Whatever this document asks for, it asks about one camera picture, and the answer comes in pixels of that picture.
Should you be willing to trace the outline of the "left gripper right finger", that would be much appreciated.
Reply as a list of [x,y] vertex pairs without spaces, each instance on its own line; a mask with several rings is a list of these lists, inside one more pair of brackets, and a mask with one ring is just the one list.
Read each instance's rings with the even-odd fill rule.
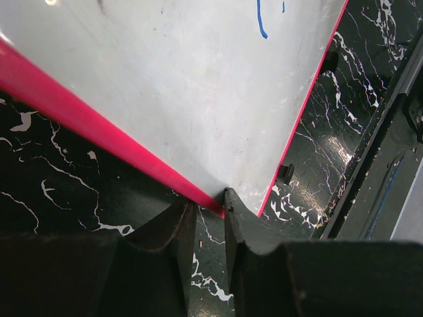
[[422,245],[291,239],[225,191],[237,316],[421,316]]

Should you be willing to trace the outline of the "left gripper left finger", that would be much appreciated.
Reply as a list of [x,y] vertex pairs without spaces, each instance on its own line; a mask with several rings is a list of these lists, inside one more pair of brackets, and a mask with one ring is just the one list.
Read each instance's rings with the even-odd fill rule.
[[186,316],[196,208],[132,233],[2,234],[2,316]]

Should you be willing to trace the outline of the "pink framed whiteboard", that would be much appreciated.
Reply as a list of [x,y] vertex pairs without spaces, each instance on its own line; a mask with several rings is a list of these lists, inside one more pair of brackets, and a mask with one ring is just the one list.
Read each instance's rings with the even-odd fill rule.
[[1,88],[202,207],[264,209],[345,1],[2,1]]

